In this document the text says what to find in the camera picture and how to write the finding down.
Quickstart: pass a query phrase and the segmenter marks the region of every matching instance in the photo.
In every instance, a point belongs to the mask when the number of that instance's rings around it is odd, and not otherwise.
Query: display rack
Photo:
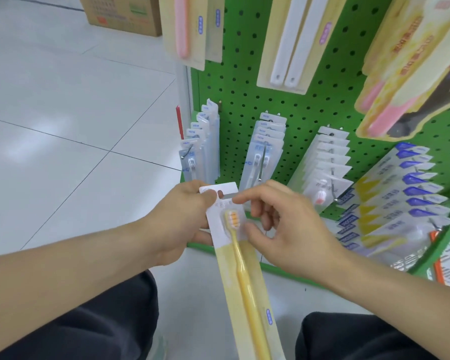
[[[272,0],[225,0],[223,61],[207,61],[205,70],[191,70],[193,109],[207,98],[222,101],[220,114],[221,177],[217,183],[240,182],[248,144],[260,113],[268,110],[287,117],[283,155],[273,179],[287,184],[310,142],[323,125],[350,132],[353,168],[345,178],[357,181],[395,143],[358,138],[354,133],[363,115],[354,109],[366,77],[361,68],[366,52],[391,0],[347,0],[306,95],[257,87]],[[450,197],[450,109],[429,121],[410,140],[431,148],[438,175]],[[332,205],[322,215],[336,219],[342,212]],[[443,233],[411,272],[430,267],[450,241]],[[263,268],[290,276],[273,266]]]

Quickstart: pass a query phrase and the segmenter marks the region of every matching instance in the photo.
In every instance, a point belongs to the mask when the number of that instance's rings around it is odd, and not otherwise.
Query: black trousers
[[[152,274],[143,272],[25,336],[0,352],[0,360],[144,360],[157,321],[157,286]],[[320,312],[303,320],[295,356],[436,360],[376,316]]]

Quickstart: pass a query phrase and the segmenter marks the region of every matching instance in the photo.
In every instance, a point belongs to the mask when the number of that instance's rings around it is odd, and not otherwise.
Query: forearm
[[[153,266],[140,224],[0,256],[0,351]]]
[[[450,287],[351,252],[326,285],[377,315],[441,360],[450,360]]]

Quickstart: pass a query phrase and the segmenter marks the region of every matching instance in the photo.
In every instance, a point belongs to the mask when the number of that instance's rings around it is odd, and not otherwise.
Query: white tile floor
[[[177,86],[161,38],[90,26],[69,8],[0,0],[0,254],[137,219],[180,180]],[[215,257],[187,249],[152,272],[169,358],[233,358]],[[306,314],[364,312],[264,277],[287,359]]]

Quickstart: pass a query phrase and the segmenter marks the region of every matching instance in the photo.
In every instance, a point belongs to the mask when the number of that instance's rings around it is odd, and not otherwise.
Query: right hand
[[[250,243],[273,265],[296,276],[326,284],[347,250],[342,247],[305,196],[274,180],[238,193],[235,204],[251,201],[251,215],[260,218],[269,238],[254,223],[245,231]]]

